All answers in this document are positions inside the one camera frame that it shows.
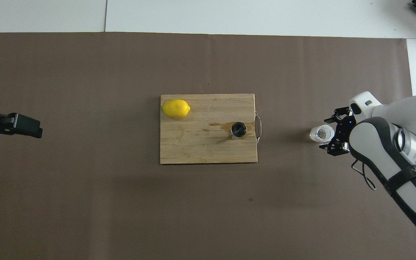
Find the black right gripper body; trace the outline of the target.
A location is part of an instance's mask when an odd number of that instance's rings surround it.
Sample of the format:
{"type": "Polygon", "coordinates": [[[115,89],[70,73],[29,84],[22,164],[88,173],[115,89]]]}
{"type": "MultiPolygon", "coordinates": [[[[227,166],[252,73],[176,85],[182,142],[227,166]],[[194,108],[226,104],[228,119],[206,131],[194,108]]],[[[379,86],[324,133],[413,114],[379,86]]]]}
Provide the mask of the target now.
{"type": "Polygon", "coordinates": [[[356,125],[354,115],[337,120],[336,147],[342,152],[349,152],[349,135],[356,125]]]}

